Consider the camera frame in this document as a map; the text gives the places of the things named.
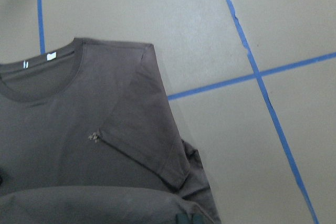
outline clothing tag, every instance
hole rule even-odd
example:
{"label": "clothing tag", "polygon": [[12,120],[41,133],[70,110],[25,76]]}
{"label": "clothing tag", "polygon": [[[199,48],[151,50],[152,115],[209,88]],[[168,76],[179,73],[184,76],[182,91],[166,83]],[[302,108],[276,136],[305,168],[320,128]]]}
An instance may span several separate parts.
{"label": "clothing tag", "polygon": [[53,52],[52,54],[47,54],[47,60],[52,60],[56,58],[56,52]]}
{"label": "clothing tag", "polygon": [[29,61],[28,60],[24,60],[23,61],[23,68],[28,68],[28,64],[29,64]]}

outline fabric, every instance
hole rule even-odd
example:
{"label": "fabric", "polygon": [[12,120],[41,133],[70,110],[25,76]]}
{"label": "fabric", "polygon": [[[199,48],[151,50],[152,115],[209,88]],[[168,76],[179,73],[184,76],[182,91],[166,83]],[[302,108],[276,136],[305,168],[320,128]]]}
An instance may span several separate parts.
{"label": "fabric", "polygon": [[172,194],[220,223],[198,151],[179,135],[152,44],[75,38],[0,65],[0,116],[0,223],[10,223],[3,209],[43,188],[49,205],[65,190],[81,206],[76,193],[102,195],[106,187],[111,197],[116,187]]}
{"label": "fabric", "polygon": [[146,188],[60,186],[22,190],[1,197],[0,207],[1,223],[174,224],[174,213],[181,211],[189,218],[203,217],[203,222],[195,224],[212,223],[195,202]]}

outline t-shirt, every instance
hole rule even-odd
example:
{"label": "t-shirt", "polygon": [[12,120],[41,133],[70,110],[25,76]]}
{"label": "t-shirt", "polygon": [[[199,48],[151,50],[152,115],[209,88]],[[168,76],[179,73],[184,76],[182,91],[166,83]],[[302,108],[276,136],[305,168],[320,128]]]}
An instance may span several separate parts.
{"label": "t-shirt", "polygon": [[80,192],[95,191],[94,202],[115,188],[179,196],[220,223],[198,151],[176,127],[152,44],[75,38],[0,65],[0,118],[0,223],[20,205],[11,197],[45,194],[52,205],[66,191],[80,207],[90,201]]}

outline gray floor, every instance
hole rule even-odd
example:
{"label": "gray floor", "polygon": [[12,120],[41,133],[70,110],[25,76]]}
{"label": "gray floor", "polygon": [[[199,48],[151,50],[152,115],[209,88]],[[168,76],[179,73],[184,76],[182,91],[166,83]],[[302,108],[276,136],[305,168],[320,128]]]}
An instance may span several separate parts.
{"label": "gray floor", "polygon": [[[336,0],[232,0],[260,71],[336,51]],[[253,73],[225,0],[43,0],[46,50],[151,42],[167,94]],[[0,0],[0,62],[38,55],[36,0]],[[264,82],[320,223],[336,219],[336,59]],[[223,223],[313,223],[255,79],[170,101]]]}

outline tape line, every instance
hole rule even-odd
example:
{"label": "tape line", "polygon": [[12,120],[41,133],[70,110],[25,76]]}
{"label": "tape line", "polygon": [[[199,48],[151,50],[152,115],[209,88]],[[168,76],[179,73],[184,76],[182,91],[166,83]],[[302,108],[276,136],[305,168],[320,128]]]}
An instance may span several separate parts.
{"label": "tape line", "polygon": [[218,88],[221,88],[221,87],[224,87],[224,86],[236,84],[236,83],[251,80],[251,79],[254,79],[254,78],[255,77],[254,77],[253,74],[249,74],[247,76],[242,76],[242,77],[238,77],[238,78],[235,78],[235,79],[222,81],[222,82],[218,82],[218,83],[215,83],[215,84],[210,84],[210,85],[207,85],[207,86],[204,86],[204,87],[183,91],[181,93],[168,95],[168,100],[175,100],[175,99],[178,99],[178,98],[187,97],[189,95],[202,93],[202,92],[209,91],[209,90],[212,90],[212,89],[218,89]]}
{"label": "tape line", "polygon": [[314,58],[311,58],[311,59],[308,59],[308,60],[298,61],[298,62],[291,63],[291,64],[288,64],[288,65],[284,65],[284,66],[281,66],[281,67],[261,71],[260,74],[261,74],[261,76],[268,76],[268,75],[273,74],[273,73],[279,73],[279,72],[283,72],[283,71],[286,71],[286,70],[290,70],[290,69],[299,68],[299,67],[303,67],[303,66],[306,66],[306,65],[318,63],[318,62],[321,62],[321,61],[324,61],[324,60],[330,60],[330,59],[333,59],[333,58],[336,58],[336,52],[333,52],[333,53],[327,54],[327,55],[314,57]]}
{"label": "tape line", "polygon": [[230,9],[231,16],[232,16],[232,18],[234,20],[234,23],[236,25],[236,28],[237,28],[238,34],[240,36],[240,39],[241,39],[241,41],[243,43],[243,46],[247,49],[248,60],[249,60],[249,62],[251,64],[251,67],[253,69],[253,73],[255,75],[255,78],[257,79],[257,82],[258,82],[259,88],[261,90],[261,93],[263,94],[262,96],[263,96],[264,101],[266,103],[266,106],[267,106],[267,109],[269,111],[269,114],[271,115],[273,124],[274,124],[274,126],[276,128],[276,131],[277,131],[277,133],[279,135],[279,138],[280,138],[283,150],[285,151],[287,160],[288,160],[290,168],[291,168],[291,170],[292,170],[292,172],[294,174],[294,177],[296,179],[297,185],[299,186],[299,188],[300,188],[300,190],[301,190],[301,192],[303,194],[303,197],[306,200],[307,206],[308,206],[308,208],[310,210],[310,213],[312,215],[314,223],[318,224],[319,221],[318,221],[318,218],[317,218],[317,216],[315,214],[315,211],[314,211],[314,208],[312,206],[312,203],[311,203],[311,201],[309,199],[308,192],[307,192],[307,190],[305,188],[305,185],[304,185],[303,180],[301,178],[300,172],[299,172],[299,170],[297,168],[297,165],[295,163],[294,157],[293,157],[293,155],[291,153],[291,150],[289,148],[289,145],[287,143],[284,131],[282,130],[282,127],[280,125],[280,122],[279,122],[279,119],[277,117],[277,114],[276,114],[276,112],[275,112],[275,110],[274,110],[274,108],[273,108],[273,106],[272,106],[272,104],[271,104],[271,102],[269,100],[267,89],[265,87],[264,81],[262,80],[261,74],[260,74],[258,66],[257,66],[257,64],[256,64],[256,62],[254,60],[253,54],[251,52],[251,49],[249,47],[249,44],[247,42],[247,39],[246,39],[245,34],[243,32],[243,29],[242,29],[242,27],[241,27],[241,25],[240,25],[240,23],[238,21],[238,18],[235,15],[235,9],[233,7],[233,4],[232,4],[231,0],[226,0],[226,2],[227,2],[227,5],[228,5],[228,7]]}
{"label": "tape line", "polygon": [[40,51],[41,54],[46,52],[44,43],[44,28],[43,28],[43,15],[42,15],[42,0],[37,0],[37,16],[38,16],[38,31],[40,36]]}

